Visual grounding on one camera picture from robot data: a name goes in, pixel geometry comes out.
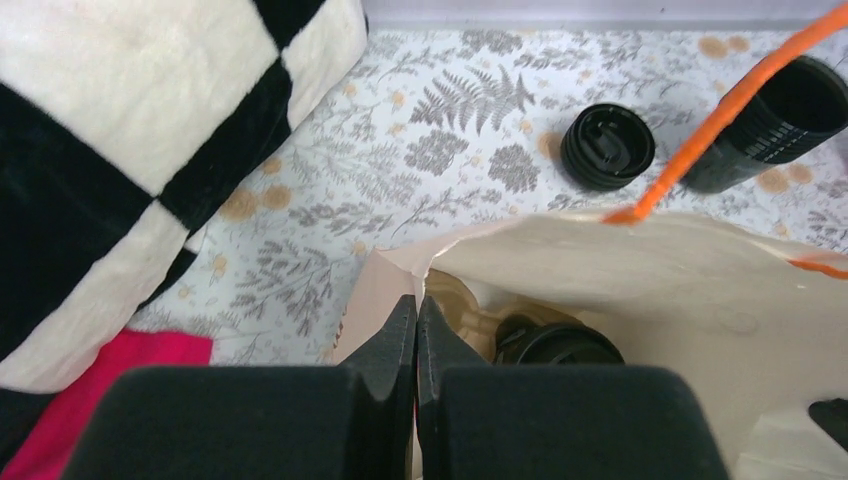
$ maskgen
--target black container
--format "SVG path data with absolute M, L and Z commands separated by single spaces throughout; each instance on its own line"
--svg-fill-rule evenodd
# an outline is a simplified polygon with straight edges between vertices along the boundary
M 656 143 L 638 115 L 611 103 L 580 112 L 562 139 L 563 168 L 582 187 L 607 192 L 627 186 L 654 161 Z
M 848 85 L 830 67 L 801 56 L 774 75 L 683 177 L 718 193 L 789 163 L 848 126 Z
M 495 344 L 498 365 L 624 363 L 606 337 L 576 320 L 539 326 L 527 317 L 513 315 L 498 326 Z

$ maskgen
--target checkered pillow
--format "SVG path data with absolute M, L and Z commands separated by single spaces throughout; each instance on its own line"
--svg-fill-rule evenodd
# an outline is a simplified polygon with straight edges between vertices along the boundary
M 360 0 L 0 2 L 0 387 L 76 379 L 365 41 Z

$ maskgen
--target white paper bag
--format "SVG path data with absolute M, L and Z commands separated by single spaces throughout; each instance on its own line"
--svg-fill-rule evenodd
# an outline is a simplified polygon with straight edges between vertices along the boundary
M 830 269 L 848 259 L 695 215 L 658 214 L 636 226 L 600 223 L 604 215 L 512 218 L 375 251 L 342 320 L 336 360 L 380 328 L 400 295 L 420 301 L 433 268 L 560 305 L 609 338 L 628 364 L 680 374 L 729 469 L 741 470 L 737 479 L 780 478 L 774 472 L 786 468 L 796 479 L 848 478 L 838 446 L 821 458 L 815 442 L 802 442 L 783 465 L 775 456 L 792 442 L 774 434 L 781 425 L 807 428 L 798 427 L 797 412 L 813 401 L 848 397 L 848 281 L 790 264 L 815 259 L 838 272 Z M 786 411 L 796 414 L 779 414 Z M 734 468 L 743 453 L 747 463 Z M 765 468 L 772 473 L 758 476 Z

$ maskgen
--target orange cord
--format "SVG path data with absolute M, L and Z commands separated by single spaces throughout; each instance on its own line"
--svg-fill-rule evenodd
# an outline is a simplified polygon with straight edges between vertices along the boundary
M 804 30 L 792 35 L 780 48 L 755 65 L 727 93 L 713 113 L 704 120 L 704 123 L 674 154 L 665 170 L 656 182 L 648 188 L 642 198 L 636 202 L 636 205 L 612 212 L 604 218 L 603 223 L 635 225 L 648 218 L 657 203 L 692 168 L 692 165 L 704 154 L 719 133 L 724 130 L 724 127 L 730 125 L 768 79 L 788 65 L 789 62 L 846 26 L 848 26 L 848 2 L 842 3 Z M 829 277 L 848 280 L 848 271 L 839 270 L 830 265 L 809 260 L 791 260 L 789 263 L 804 270 L 821 272 Z

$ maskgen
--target floral tablecloth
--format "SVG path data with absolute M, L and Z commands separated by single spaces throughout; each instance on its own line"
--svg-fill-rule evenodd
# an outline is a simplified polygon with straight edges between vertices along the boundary
M 209 223 L 200 256 L 130 327 L 215 339 L 215 364 L 326 361 L 364 257 L 508 215 L 632 202 L 785 32 L 378 31 L 364 58 Z M 813 55 L 848 74 L 848 34 Z M 629 187 L 558 165 L 576 115 L 638 112 L 657 140 Z M 848 252 L 848 141 L 667 210 Z

